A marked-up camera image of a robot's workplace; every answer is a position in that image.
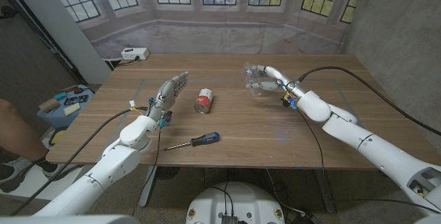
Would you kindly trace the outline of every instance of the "screwdriver handle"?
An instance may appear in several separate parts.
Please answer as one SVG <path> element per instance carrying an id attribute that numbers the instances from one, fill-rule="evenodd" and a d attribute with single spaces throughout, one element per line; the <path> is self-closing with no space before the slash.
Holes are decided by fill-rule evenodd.
<path id="1" fill-rule="evenodd" d="M 212 132 L 211 134 L 204 134 L 201 137 L 191 139 L 190 144 L 193 146 L 197 145 L 208 145 L 219 140 L 219 133 Z"/>

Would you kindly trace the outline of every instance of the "backdrop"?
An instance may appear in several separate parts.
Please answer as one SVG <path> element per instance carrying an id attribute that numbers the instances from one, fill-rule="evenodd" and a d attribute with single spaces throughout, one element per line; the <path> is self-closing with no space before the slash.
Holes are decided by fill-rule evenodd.
<path id="1" fill-rule="evenodd" d="M 61 0 L 103 58 L 151 53 L 334 54 L 358 0 Z"/>

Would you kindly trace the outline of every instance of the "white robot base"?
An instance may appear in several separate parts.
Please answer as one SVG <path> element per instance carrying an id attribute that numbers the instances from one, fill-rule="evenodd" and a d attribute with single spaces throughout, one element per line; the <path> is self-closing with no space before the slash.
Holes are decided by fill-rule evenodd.
<path id="1" fill-rule="evenodd" d="M 200 193 L 190 204 L 187 211 L 187 224 L 208 223 L 271 223 L 283 224 L 285 219 L 282 208 L 274 197 L 250 183 L 231 181 L 209 187 Z M 225 198 L 227 216 L 225 215 Z"/>

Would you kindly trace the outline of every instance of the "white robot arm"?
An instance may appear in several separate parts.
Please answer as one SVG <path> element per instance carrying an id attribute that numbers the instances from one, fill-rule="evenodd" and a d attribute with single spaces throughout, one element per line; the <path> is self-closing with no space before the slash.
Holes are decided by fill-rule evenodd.
<path id="1" fill-rule="evenodd" d="M 48 203 L 34 216 L 74 216 L 84 214 L 111 184 L 136 168 L 153 134 L 163 121 L 179 92 L 185 87 L 188 72 L 166 81 L 156 93 L 148 112 L 121 130 L 120 137 L 103 152 L 101 160 L 84 176 Z"/>
<path id="2" fill-rule="evenodd" d="M 416 159 L 374 133 L 357 126 L 358 120 L 354 115 L 326 103 L 316 93 L 303 88 L 300 82 L 292 81 L 277 69 L 263 65 L 255 65 L 252 69 L 275 80 L 276 85 L 298 99 L 297 108 L 311 120 L 325 122 L 322 128 L 326 133 L 359 151 L 390 177 L 414 203 L 441 212 L 440 166 Z M 269 84 L 264 87 L 262 84 L 248 85 L 247 88 L 259 86 L 263 90 L 274 89 Z M 422 194 L 413 190 L 415 185 L 422 188 Z M 421 210 L 426 215 L 435 214 L 426 209 Z"/>

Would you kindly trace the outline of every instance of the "electrical outlet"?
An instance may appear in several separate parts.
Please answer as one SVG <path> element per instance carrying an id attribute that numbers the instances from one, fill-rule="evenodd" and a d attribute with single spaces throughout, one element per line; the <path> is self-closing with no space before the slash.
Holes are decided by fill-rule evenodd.
<path id="1" fill-rule="evenodd" d="M 121 52 L 121 55 L 123 55 L 123 59 L 125 60 L 134 60 L 136 56 L 139 56 L 140 60 L 145 60 L 149 54 L 147 48 L 124 48 Z"/>

